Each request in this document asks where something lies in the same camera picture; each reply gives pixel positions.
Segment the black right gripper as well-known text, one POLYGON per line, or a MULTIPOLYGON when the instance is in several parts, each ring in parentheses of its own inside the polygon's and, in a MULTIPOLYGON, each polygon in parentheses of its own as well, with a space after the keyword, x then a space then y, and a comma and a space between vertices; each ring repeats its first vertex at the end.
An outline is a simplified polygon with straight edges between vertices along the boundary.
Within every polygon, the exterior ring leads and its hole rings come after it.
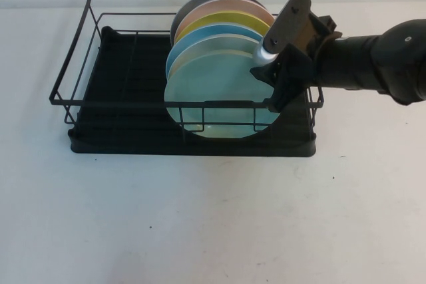
POLYGON ((314 81, 314 61, 294 45, 288 45, 281 62, 253 67, 250 73, 258 81, 275 85, 263 103, 270 112, 281 112, 293 99, 293 94, 304 91, 314 81))

